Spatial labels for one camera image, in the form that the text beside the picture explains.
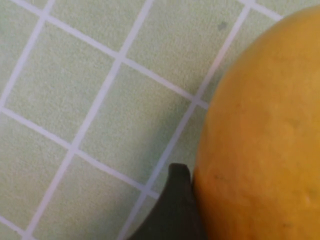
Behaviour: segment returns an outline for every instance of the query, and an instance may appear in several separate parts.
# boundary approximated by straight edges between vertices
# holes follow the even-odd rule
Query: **tile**
[[[144,0],[56,0],[51,14],[109,48],[119,51]]]
[[[139,212],[137,213],[134,221],[132,222],[126,237],[130,237],[135,231],[140,227],[140,225],[144,222],[144,220],[147,218],[149,213],[151,212],[152,208],[155,206],[157,200],[154,198],[151,198],[149,196],[146,197],[146,199],[143,202],[143,205],[141,206]]]
[[[38,240],[116,239],[139,194],[75,157],[33,235]]]
[[[25,2],[36,6],[39,9],[44,9],[48,0],[24,0]]]
[[[245,50],[260,34],[266,31],[275,23],[274,20],[269,17],[251,10],[233,40],[231,46],[226,52],[220,66],[214,73],[214,76],[203,94],[203,100],[209,102],[213,96],[213,93],[225,72],[237,59],[243,50]]]
[[[66,150],[0,115],[0,215],[25,229]]]
[[[284,16],[320,4],[319,0],[256,0],[256,2]]]
[[[170,156],[154,182],[152,189],[155,192],[162,192],[167,181],[168,169],[171,163],[186,164],[192,174],[205,115],[206,111],[203,108],[199,106],[195,108],[193,115],[190,117]]]
[[[243,5],[155,0],[128,57],[195,94]]]
[[[21,236],[0,222],[0,235],[3,240],[20,240]]]
[[[122,65],[80,148],[145,183],[189,104],[153,79]]]
[[[0,94],[37,23],[37,17],[9,0],[0,3]]]
[[[106,54],[48,23],[6,106],[71,142],[112,61]]]

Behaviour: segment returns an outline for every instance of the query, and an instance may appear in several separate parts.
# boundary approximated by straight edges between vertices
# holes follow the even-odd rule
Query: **dark plastic piece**
[[[164,190],[142,225],[128,240],[207,240],[184,164],[172,163]]]

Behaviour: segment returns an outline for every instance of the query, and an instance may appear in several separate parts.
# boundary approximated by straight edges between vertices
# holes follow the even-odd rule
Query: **dark spot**
[[[228,26],[228,23],[226,21],[222,21],[219,25],[218,25],[218,30],[224,30],[226,27]]]
[[[294,225],[291,222],[284,222],[282,224],[282,227],[284,228],[292,228]]]
[[[228,180],[225,177],[220,176],[220,175],[214,175],[214,179],[228,182]]]

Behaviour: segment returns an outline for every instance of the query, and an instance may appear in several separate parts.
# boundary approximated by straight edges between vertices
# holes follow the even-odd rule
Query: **grout line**
[[[2,95],[0,97],[0,111],[4,107],[6,100],[9,96],[11,90],[13,89],[17,79],[18,79],[18,76],[19,76],[21,70],[23,69],[32,48],[36,44],[36,41],[37,41],[37,38],[41,32],[41,29],[45,24],[46,16],[49,14],[54,3],[55,3],[55,0],[49,0],[46,4],[45,8],[43,9],[42,13],[40,14],[40,18],[37,21],[32,33],[31,33],[31,35],[30,35],[30,37],[29,37],[29,39],[28,39],[28,41],[22,51],[22,54],[19,57],[16,65],[13,69],[13,72],[12,72],[8,82],[6,83],[3,92],[2,92]]]
[[[29,12],[37,15],[37,16],[41,16],[42,14],[42,10],[37,8],[36,6],[26,2],[25,0],[10,0],[11,2],[15,3],[16,5],[28,10]]]
[[[112,175],[114,177],[116,177],[117,179],[120,179],[124,182],[126,182],[127,184],[139,189],[140,191],[143,190],[144,185],[142,185],[141,183],[138,183],[136,181],[134,181],[133,179],[131,179],[130,177],[112,169],[111,167],[99,162],[98,160],[94,159],[93,157],[89,156],[86,152],[78,150],[76,152],[76,154],[83,158],[85,161],[87,161],[88,163],[90,163],[92,166],[96,167],[97,169],[108,173],[109,175]]]
[[[63,159],[58,171],[56,172],[52,182],[50,183],[49,188],[46,190],[45,195],[44,195],[40,205],[38,206],[34,216],[32,217],[22,240],[28,240],[32,236],[33,231],[35,230],[42,214],[44,213],[47,205],[49,204],[58,184],[60,183],[61,179],[63,178],[64,173],[66,172],[75,153],[77,152],[78,147],[86,134],[86,131],[88,130],[91,122],[95,118],[108,90],[110,89],[110,87],[111,87],[111,85],[112,85],[112,83],[113,83],[113,81],[114,81],[114,79],[120,69],[121,62],[123,60],[122,58],[124,58],[126,56],[127,51],[130,48],[130,45],[132,44],[135,37],[137,36],[138,31],[139,31],[140,27],[142,26],[143,21],[147,17],[147,14],[149,12],[149,9],[152,6],[153,1],[154,0],[146,0],[143,7],[141,8],[140,13],[138,14],[136,20],[134,21],[134,24],[132,26],[130,33],[128,34],[127,38],[124,41],[123,46],[121,47],[118,58],[114,61],[113,65],[111,67],[111,70],[108,73],[104,83],[102,84],[102,87],[99,90],[96,98],[94,99],[93,104],[92,104],[89,112],[87,113],[81,127],[79,128],[78,133],[74,137],[69,151],[67,152],[65,158]]]
[[[224,59],[231,43],[233,42],[233,40],[235,39],[238,31],[240,30],[242,24],[244,23],[246,17],[248,16],[249,12],[250,12],[250,5],[247,4],[243,7],[242,12],[240,13],[239,17],[237,18],[235,24],[233,25],[229,35],[227,36],[227,38],[225,39],[225,42],[223,43],[221,49],[219,50],[218,54],[216,55],[213,64],[211,65],[208,73],[206,74],[206,76],[204,77],[204,80],[202,82],[202,84],[200,85],[195,98],[196,99],[201,99],[201,96],[204,94],[207,86],[209,85],[211,79],[213,78],[217,68],[219,67],[220,63],[222,62],[222,60]]]
[[[3,108],[2,113],[5,114],[6,116],[8,116],[9,118],[16,120],[17,122],[26,126],[27,128],[34,130],[36,133],[50,139],[51,141],[55,142],[56,144],[59,144],[63,148],[65,148],[67,150],[69,150],[71,148],[70,143],[68,143],[65,140],[61,139],[60,137],[54,135],[53,133],[45,130],[43,127],[25,119],[23,116],[18,115],[17,113],[13,112],[12,110],[7,109],[7,108]],[[86,160],[89,164],[93,165],[94,167],[108,173],[109,175],[114,176],[117,179],[120,179],[120,180],[126,182],[127,184],[137,188],[140,191],[143,190],[144,185],[134,181],[130,177],[112,169],[111,167],[99,162],[98,160],[96,160],[93,157],[91,157],[90,155],[88,155],[86,152],[81,151],[81,150],[77,150],[76,154],[78,156],[80,156],[81,158],[83,158],[84,160]],[[159,194],[154,191],[150,191],[149,195],[154,199],[157,199],[159,197]]]
[[[8,228],[15,231],[17,234],[19,234],[21,236],[24,234],[24,231],[20,227],[16,226],[15,224],[10,222],[9,220],[5,219],[3,216],[0,216],[0,223],[6,225]]]
[[[265,7],[263,5],[260,5],[258,3],[254,3],[252,5],[252,8],[254,10],[256,10],[257,12],[262,13],[262,14],[266,15],[267,17],[269,17],[269,18],[271,18],[271,19],[273,19],[273,20],[275,20],[277,22],[284,18],[280,14],[278,14],[278,13],[276,13],[276,12],[274,12],[274,11],[268,9],[267,7]]]
[[[27,10],[31,11],[32,13],[36,14],[36,15],[40,15],[41,11],[39,9],[37,9],[36,7],[34,7],[33,5],[25,2],[24,0],[11,0],[12,2],[16,3],[17,5],[26,8]],[[117,58],[117,56],[119,55],[116,51],[110,49],[109,47],[103,45],[102,43],[94,40],[93,38],[91,38],[90,36],[87,36],[85,34],[83,34],[81,31],[69,26],[68,24],[60,21],[59,19],[48,15],[46,17],[46,20],[53,24],[54,26],[64,30],[65,32],[67,32],[68,34],[71,34],[72,36],[86,42],[87,44],[91,45],[92,47],[102,51],[103,53],[113,57],[113,58]],[[178,95],[181,95],[183,97],[185,97],[186,99],[192,101],[194,99],[194,96],[190,93],[188,93],[187,91],[185,91],[184,89],[180,88],[177,85],[174,85],[173,83],[171,83],[170,81],[164,79],[163,77],[157,75],[156,73],[152,72],[151,70],[145,68],[144,66],[138,64],[137,62],[126,58],[125,56],[122,58],[121,57],[121,61],[123,63],[125,63],[126,65],[130,66],[131,68],[139,71],[140,73],[152,78],[153,80],[155,80],[156,82],[160,83],[161,85],[164,85],[165,87],[167,87],[168,89],[174,91],[175,93],[177,93]],[[197,102],[197,104],[204,108],[204,109],[208,109],[208,103],[203,101],[203,100],[199,100]]]
[[[266,6],[263,6],[259,3],[256,3],[256,0],[237,0],[239,3],[242,3],[244,5],[251,6],[252,9],[256,10],[257,12],[266,15],[267,17],[279,21],[283,18],[280,14],[276,13],[275,11],[272,11],[271,9],[267,8]]]
[[[91,45],[92,47],[99,49],[100,51],[102,51],[103,53],[113,57],[113,58],[117,58],[118,53],[116,51],[113,51],[112,49],[110,49],[107,46],[104,46],[102,43],[94,40],[93,38],[83,34],[81,31],[69,26],[68,24],[60,21],[59,19],[53,17],[53,16],[48,16],[46,18],[46,20],[53,24],[54,26],[64,30],[65,32],[67,32],[68,34],[73,35],[74,37],[86,42],[87,44]]]
[[[128,65],[129,67],[139,71],[140,73],[148,76],[149,78],[155,80],[156,82],[160,83],[161,85],[167,87],[168,89],[176,92],[177,94],[185,97],[186,99],[192,101],[194,99],[194,96],[190,93],[188,93],[187,91],[183,90],[182,88],[174,85],[173,83],[171,83],[170,81],[164,79],[163,77],[157,75],[156,73],[154,73],[153,71],[147,69],[146,67],[136,63],[133,60],[130,60],[128,58],[123,59],[123,63]]]
[[[135,220],[136,215],[138,214],[141,206],[143,205],[143,203],[147,197],[147,193],[150,191],[152,185],[154,184],[155,180],[157,179],[159,172],[161,171],[161,169],[165,165],[167,158],[169,157],[172,149],[174,148],[176,142],[178,141],[178,139],[179,139],[183,129],[185,128],[189,118],[193,114],[193,112],[197,106],[197,100],[200,100],[206,87],[210,83],[210,80],[211,80],[213,74],[215,73],[216,69],[218,68],[219,64],[221,63],[222,59],[224,58],[229,46],[231,45],[232,41],[236,37],[236,34],[240,30],[243,22],[245,21],[246,17],[248,16],[250,8],[251,8],[250,4],[246,4],[243,7],[242,12],[240,13],[239,17],[237,18],[234,26],[232,27],[229,35],[227,36],[224,44],[222,45],[215,60],[213,61],[212,66],[208,70],[208,73],[206,74],[202,84],[200,85],[199,89],[197,90],[197,93],[195,95],[195,99],[192,101],[192,103],[190,104],[186,113],[182,117],[182,119],[181,119],[178,127],[176,128],[172,138],[170,139],[167,147],[165,148],[157,165],[155,166],[150,178],[148,179],[144,190],[141,192],[139,198],[137,199],[133,208],[131,209],[131,212],[130,212],[127,220],[125,221],[121,231],[119,232],[117,240],[123,240],[126,237],[126,234],[127,234],[127,231],[129,230],[129,227],[131,226],[132,222]]]
[[[43,127],[33,123],[32,121],[30,120],[27,120],[25,119],[24,117],[16,114],[15,112],[13,112],[12,110],[10,109],[7,109],[7,108],[3,108],[2,109],[2,113],[7,115],[8,117],[16,120],[17,122],[19,122],[20,124],[28,127],[29,129],[32,129],[34,130],[35,132],[45,136],[46,138],[52,140],[53,142],[59,144],[60,146],[62,146],[63,148],[65,149],[69,149],[70,148],[70,143],[68,143],[67,141],[61,139],[60,137],[54,135],[53,133],[45,130]]]

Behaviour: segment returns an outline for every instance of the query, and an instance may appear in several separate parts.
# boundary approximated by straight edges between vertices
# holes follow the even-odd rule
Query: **green tile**
[[[25,229],[66,150],[0,115],[0,215]]]
[[[146,197],[146,199],[143,202],[143,205],[141,206],[139,212],[137,213],[134,221],[132,222],[126,237],[130,237],[139,227],[140,225],[144,222],[146,217],[149,215],[151,212],[152,208],[155,206],[157,200],[154,198],[151,198],[149,196]]]
[[[109,56],[48,23],[6,106],[70,142],[111,65]]]
[[[128,57],[194,94],[242,8],[234,0],[155,0]]]
[[[122,65],[81,149],[145,183],[188,105],[182,96]]]
[[[256,2],[284,16],[320,4],[319,0],[257,0]]]
[[[39,240],[113,240],[140,192],[75,157],[34,232]]]
[[[220,66],[214,73],[214,76],[203,94],[203,99],[209,102],[212,95],[225,72],[231,64],[237,59],[243,50],[245,50],[260,34],[270,28],[275,23],[269,17],[251,10],[245,19],[241,29],[237,33],[231,46],[229,47]]]
[[[3,240],[20,240],[21,236],[13,231],[12,229],[10,229],[9,227],[7,227],[6,225],[3,225],[2,223],[0,223],[0,236],[1,239]]]
[[[37,17],[9,0],[0,3],[0,94],[27,44]]]
[[[24,1],[38,7],[39,9],[43,9],[48,2],[48,0],[24,0]]]
[[[118,51],[144,2],[144,0],[56,0],[51,14]]]
[[[168,168],[171,163],[186,164],[192,174],[205,115],[206,111],[197,106],[154,182],[152,189],[155,192],[161,193],[163,190],[168,177]]]

